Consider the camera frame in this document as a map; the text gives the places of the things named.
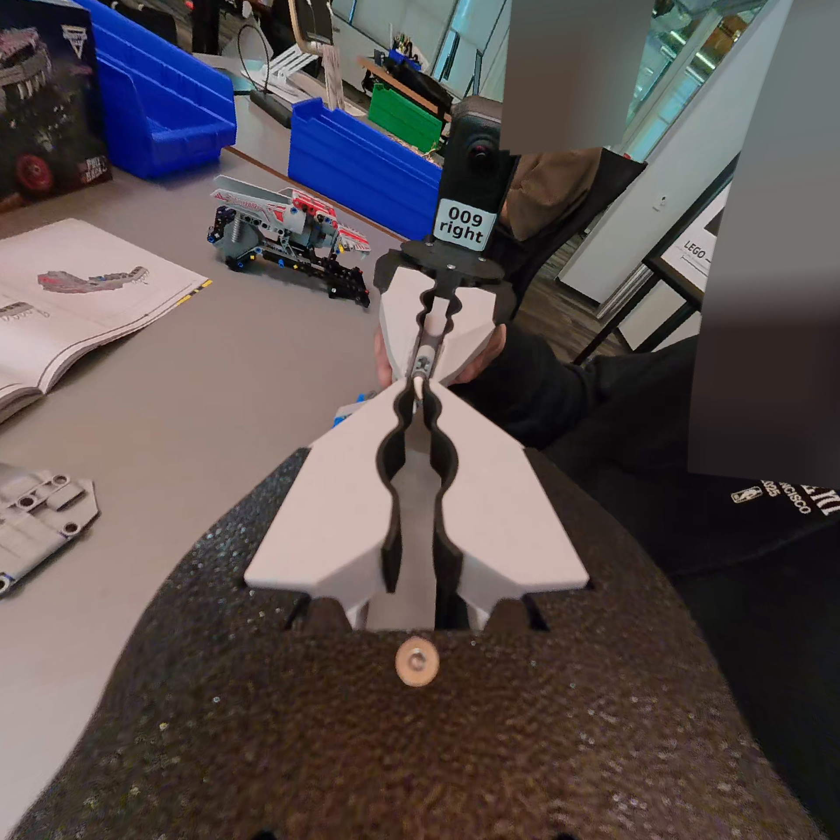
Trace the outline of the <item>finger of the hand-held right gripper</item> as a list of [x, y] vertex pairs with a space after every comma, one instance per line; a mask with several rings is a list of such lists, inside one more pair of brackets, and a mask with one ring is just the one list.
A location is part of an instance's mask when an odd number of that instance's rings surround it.
[[449, 385], [487, 347], [496, 329], [496, 295], [478, 287], [459, 287], [453, 302], [459, 305], [447, 316], [447, 329], [437, 349], [430, 380]]
[[426, 332], [425, 319], [434, 301], [435, 280], [417, 269], [398, 268], [381, 294], [379, 327], [384, 330], [392, 361], [406, 370], [409, 354], [425, 344], [435, 347]]

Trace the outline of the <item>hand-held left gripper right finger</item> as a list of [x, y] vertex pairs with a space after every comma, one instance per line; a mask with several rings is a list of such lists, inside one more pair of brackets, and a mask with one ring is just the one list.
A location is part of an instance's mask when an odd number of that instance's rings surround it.
[[502, 601], [590, 583], [526, 449], [467, 402], [421, 380], [434, 502], [435, 628], [482, 629]]

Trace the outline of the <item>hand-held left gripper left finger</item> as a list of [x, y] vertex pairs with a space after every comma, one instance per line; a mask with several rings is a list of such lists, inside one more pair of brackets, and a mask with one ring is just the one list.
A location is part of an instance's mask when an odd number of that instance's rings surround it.
[[394, 593], [403, 537], [394, 477], [415, 406], [408, 380], [364, 402], [309, 448], [245, 571], [252, 590], [333, 600], [362, 629], [371, 600]]

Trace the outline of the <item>grey toothed toy brick beam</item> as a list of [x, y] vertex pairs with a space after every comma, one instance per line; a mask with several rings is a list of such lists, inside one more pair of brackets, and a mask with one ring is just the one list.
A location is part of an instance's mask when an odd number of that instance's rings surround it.
[[422, 401], [422, 386], [417, 385], [415, 383], [415, 379], [417, 379], [417, 377], [428, 378], [430, 375], [435, 361], [435, 347], [432, 344], [425, 344], [419, 346], [417, 350], [411, 351], [409, 353], [406, 370], [400, 372], [396, 369], [396, 366], [392, 361], [388, 345], [389, 344], [385, 337], [383, 328], [377, 328], [374, 334], [374, 362], [378, 386], [372, 391], [359, 395], [355, 402], [341, 406], [335, 414], [332, 427], [340, 425], [343, 421], [360, 410], [362, 405], [370, 402], [392, 383], [401, 379], [405, 379], [412, 385], [412, 388], [414, 389], [415, 402], [420, 403]]

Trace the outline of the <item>toy brick truck model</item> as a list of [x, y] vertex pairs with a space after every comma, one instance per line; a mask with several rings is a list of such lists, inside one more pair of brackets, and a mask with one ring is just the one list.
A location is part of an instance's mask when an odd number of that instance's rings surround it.
[[261, 258], [318, 278], [331, 299], [370, 306], [362, 270], [339, 261], [349, 252], [367, 256], [369, 241], [341, 224], [331, 204], [295, 187], [273, 192], [226, 175], [215, 177], [212, 197], [217, 208], [206, 239], [227, 268], [245, 270]]

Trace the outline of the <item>person's right forearm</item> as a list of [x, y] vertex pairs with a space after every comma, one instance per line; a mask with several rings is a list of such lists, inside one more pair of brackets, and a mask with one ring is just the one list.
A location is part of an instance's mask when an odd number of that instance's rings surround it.
[[611, 463], [633, 473], [685, 473], [697, 345], [692, 337], [572, 364], [512, 324], [498, 357], [450, 390], [522, 445], [573, 469]]

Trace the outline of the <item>grey desk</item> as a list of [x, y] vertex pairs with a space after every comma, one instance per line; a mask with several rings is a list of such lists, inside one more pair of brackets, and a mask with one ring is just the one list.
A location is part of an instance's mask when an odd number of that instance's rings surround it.
[[273, 266], [228, 270], [206, 241], [217, 174], [281, 188], [236, 150], [160, 182], [116, 171], [2, 216], [2, 237], [87, 221], [213, 283], [76, 363], [2, 425], [2, 461], [93, 480], [100, 517], [1, 607], [1, 832], [67, 759], [133, 628], [194, 542], [340, 406], [376, 387], [376, 302], [330, 300]]

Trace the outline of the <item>person's right hand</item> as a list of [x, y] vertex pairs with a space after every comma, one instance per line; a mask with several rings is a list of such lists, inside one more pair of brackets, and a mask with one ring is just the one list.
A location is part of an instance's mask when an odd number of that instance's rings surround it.
[[[450, 382], [450, 385], [462, 385], [475, 380], [504, 350], [506, 341], [507, 325], [502, 323], [496, 326], [485, 349], [478, 353], [475, 359]], [[392, 384], [392, 367], [381, 328], [377, 328], [374, 333], [373, 352], [378, 387], [384, 390]]]

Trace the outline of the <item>green storage bin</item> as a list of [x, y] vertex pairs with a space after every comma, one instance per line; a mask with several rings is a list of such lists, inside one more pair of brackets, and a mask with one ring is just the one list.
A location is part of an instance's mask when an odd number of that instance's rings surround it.
[[367, 114], [375, 127], [426, 158], [437, 153], [448, 139], [449, 120], [439, 118], [380, 81], [374, 84]]

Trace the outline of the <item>blue storage bin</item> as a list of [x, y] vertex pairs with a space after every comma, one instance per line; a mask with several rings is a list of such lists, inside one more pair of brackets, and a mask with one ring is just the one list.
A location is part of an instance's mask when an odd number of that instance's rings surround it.
[[232, 81], [94, 1], [91, 18], [108, 154], [141, 179], [218, 160], [237, 138]]
[[433, 232], [441, 172], [321, 99], [292, 107], [289, 177], [406, 239]]

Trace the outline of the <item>black office chair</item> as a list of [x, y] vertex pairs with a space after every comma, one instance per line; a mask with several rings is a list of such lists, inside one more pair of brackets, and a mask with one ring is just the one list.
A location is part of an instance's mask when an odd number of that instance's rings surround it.
[[615, 200], [641, 175], [644, 163], [603, 149], [591, 190], [568, 216], [547, 226], [541, 233], [519, 242], [500, 220], [493, 231], [491, 257], [504, 269], [515, 302], [509, 320], [520, 309], [538, 271], [573, 237], [582, 235]]

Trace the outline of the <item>person's black printed sweatshirt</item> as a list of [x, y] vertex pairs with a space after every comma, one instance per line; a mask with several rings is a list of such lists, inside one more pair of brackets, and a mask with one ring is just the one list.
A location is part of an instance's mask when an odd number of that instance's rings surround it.
[[667, 575], [765, 754], [838, 838], [838, 489], [548, 454]]

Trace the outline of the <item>grey toy brick panel assembly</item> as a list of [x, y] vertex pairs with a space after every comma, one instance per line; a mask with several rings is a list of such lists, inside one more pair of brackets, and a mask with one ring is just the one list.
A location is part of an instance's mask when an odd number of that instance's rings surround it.
[[92, 480], [2, 464], [1, 596], [77, 540], [99, 513]]

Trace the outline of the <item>open instruction booklet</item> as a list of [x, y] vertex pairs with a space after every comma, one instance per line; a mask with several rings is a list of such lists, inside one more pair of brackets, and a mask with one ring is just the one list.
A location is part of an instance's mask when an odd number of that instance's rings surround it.
[[75, 218], [1, 242], [1, 421], [211, 284]]

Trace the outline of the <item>black toy set box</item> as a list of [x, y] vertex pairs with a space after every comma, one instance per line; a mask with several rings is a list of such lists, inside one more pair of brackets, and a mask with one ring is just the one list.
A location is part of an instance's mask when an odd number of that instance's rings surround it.
[[2, 213], [111, 179], [90, 13], [2, 1]]

